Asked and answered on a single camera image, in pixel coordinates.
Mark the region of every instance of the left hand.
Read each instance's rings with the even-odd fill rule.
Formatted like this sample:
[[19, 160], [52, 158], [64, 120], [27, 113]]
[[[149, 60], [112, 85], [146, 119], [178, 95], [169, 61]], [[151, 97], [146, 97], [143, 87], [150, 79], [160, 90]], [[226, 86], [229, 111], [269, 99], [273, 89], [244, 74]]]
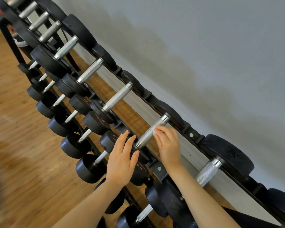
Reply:
[[138, 161], [139, 151], [135, 151], [130, 160], [130, 153], [136, 136], [132, 136], [125, 143], [129, 132], [128, 130], [119, 136], [113, 151], [110, 153], [107, 166], [107, 179], [109, 182], [120, 190], [129, 183], [136, 163]]

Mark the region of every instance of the wooden floor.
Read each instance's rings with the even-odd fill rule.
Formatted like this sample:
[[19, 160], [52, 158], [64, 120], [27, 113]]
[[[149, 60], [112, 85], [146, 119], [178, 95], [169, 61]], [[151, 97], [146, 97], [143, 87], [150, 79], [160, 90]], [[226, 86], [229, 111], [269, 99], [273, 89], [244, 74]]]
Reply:
[[[84, 71], [87, 64], [75, 53], [72, 55]], [[0, 35], [0, 181], [4, 198], [0, 227], [51, 227], [90, 195], [96, 184], [87, 184], [77, 176], [77, 160], [61, 150], [62, 137], [48, 128], [49, 119], [36, 110], [36, 102], [26, 93], [30, 83], [17, 65]], [[88, 82], [105, 101], [115, 94], [98, 75]], [[137, 136], [149, 128], [124, 101], [114, 111]], [[103, 151], [99, 136], [90, 137]], [[158, 154], [154, 140], [148, 147]], [[148, 204], [144, 187], [131, 183], [127, 187], [144, 208]], [[210, 185], [205, 189], [221, 205], [232, 208]], [[115, 214], [105, 215], [107, 227], [117, 227], [117, 218], [128, 205], [125, 201]], [[172, 227], [170, 218], [163, 219], [154, 212], [149, 218], [156, 227]]]

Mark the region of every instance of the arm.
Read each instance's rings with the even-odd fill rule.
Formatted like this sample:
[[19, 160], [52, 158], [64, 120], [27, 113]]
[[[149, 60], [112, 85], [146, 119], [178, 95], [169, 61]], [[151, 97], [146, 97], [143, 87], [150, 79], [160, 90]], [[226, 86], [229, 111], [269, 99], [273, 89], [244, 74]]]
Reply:
[[129, 183], [133, 175], [139, 151], [136, 151], [130, 160], [135, 136], [125, 143], [128, 134], [128, 131], [121, 134], [115, 143], [108, 161], [106, 181], [65, 215], [53, 228], [93, 228], [97, 226], [110, 203]]
[[198, 227], [240, 228], [181, 164], [180, 146], [176, 130], [158, 126], [154, 132], [161, 160], [168, 174], [182, 193]]

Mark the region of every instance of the white wall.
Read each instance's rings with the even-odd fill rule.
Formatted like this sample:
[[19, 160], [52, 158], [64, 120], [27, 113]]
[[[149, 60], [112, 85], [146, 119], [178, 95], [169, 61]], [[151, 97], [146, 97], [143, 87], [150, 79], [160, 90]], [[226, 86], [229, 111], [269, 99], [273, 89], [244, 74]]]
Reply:
[[199, 133], [242, 149], [255, 180], [285, 191], [285, 0], [54, 1]]

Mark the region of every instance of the hand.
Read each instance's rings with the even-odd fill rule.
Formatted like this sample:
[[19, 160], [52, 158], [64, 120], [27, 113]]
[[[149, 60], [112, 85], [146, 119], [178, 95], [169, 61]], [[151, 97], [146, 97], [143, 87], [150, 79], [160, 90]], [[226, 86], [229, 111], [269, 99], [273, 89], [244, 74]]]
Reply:
[[154, 129], [154, 137], [160, 150], [160, 158], [167, 172], [182, 166], [180, 162], [180, 144], [175, 129], [165, 126], [157, 126]]
[[129, 183], [139, 156], [139, 151], [137, 150], [133, 153], [130, 160], [130, 153], [136, 136], [132, 136], [125, 143], [128, 134], [129, 132], [127, 130], [117, 139], [114, 149], [110, 153], [107, 166], [106, 182], [117, 186], [119, 188], [118, 190], [121, 190]]

